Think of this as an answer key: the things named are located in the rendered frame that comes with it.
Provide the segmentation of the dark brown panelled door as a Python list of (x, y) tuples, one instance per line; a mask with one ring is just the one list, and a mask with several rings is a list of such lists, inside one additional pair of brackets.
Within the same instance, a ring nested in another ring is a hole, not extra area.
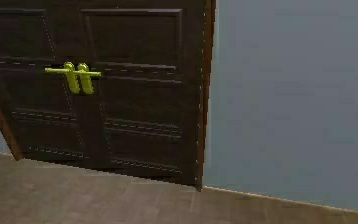
[(49, 160), (202, 186), (214, 0), (78, 0), (94, 93), (73, 97), (85, 156)]
[(82, 56), (78, 0), (0, 0), (0, 105), (26, 158), (81, 160), (84, 145), (66, 76)]

